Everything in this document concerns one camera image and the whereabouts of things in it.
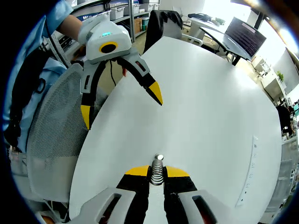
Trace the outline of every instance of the black cable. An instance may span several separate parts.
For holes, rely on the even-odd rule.
[[[53,39],[52,39],[52,37],[51,37],[51,34],[50,34],[50,32],[49,32],[49,28],[48,28],[48,24],[47,24],[47,20],[45,21],[45,25],[46,25],[46,30],[47,30],[48,37],[49,37],[49,39],[50,39],[50,41],[51,41],[51,43],[52,43],[52,45],[53,45],[53,47],[54,47],[54,49],[55,49],[57,55],[58,55],[58,57],[60,58],[60,60],[62,61],[62,63],[65,65],[65,67],[68,68],[69,66],[66,64],[66,62],[64,61],[64,59],[62,58],[62,56],[61,56],[60,53],[58,52],[58,50],[57,50],[57,48],[56,48],[56,45],[55,45],[55,43],[54,43],[54,41],[53,41]]]
[[[112,62],[111,62],[111,60],[110,60],[110,74],[111,74],[111,78],[112,78],[112,81],[114,83],[114,86],[116,86],[116,83],[115,83],[113,75],[112,75]]]

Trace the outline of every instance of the laptop screen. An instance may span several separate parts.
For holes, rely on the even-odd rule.
[[[251,57],[253,57],[266,40],[266,37],[264,37],[255,28],[235,17],[230,23],[225,34],[230,36],[242,48],[244,48]]]

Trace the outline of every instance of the led light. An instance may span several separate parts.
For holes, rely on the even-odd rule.
[[[110,34],[111,34],[110,32],[107,32],[107,33],[103,33],[102,36],[108,36]]]

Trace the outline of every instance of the black strap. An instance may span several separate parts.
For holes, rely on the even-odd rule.
[[[14,82],[12,91],[12,102],[10,107],[10,121],[8,128],[4,131],[4,137],[7,142],[17,148],[17,138],[21,135],[20,121],[22,119],[22,110],[29,103],[32,93],[36,91],[41,93],[45,88],[45,80],[39,78],[49,54],[36,49],[32,51],[24,60],[18,76]],[[40,84],[43,84],[42,90],[39,90]]]

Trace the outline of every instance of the white table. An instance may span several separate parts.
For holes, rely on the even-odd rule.
[[[190,28],[189,35],[194,36],[196,38],[199,38],[201,40],[204,38],[205,32],[203,32],[200,29],[200,27],[212,29],[212,30],[215,30],[215,31],[220,32],[220,33],[224,33],[227,29],[226,25],[216,26],[212,22],[209,22],[209,21],[205,22],[205,21],[202,21],[202,20],[197,19],[197,18],[191,18],[190,21],[191,21],[191,28]]]
[[[164,165],[189,173],[197,189],[230,207],[240,223],[256,224],[280,165],[274,105],[244,72],[193,44],[163,37],[142,58],[164,104],[158,105],[130,74],[117,84],[79,155],[70,218],[106,187],[116,187],[127,170],[150,165],[162,153]],[[257,172],[246,201],[235,207],[249,170],[253,135],[259,138]],[[153,208],[155,202],[159,209]],[[163,193],[150,193],[145,223],[167,223],[163,212]]]

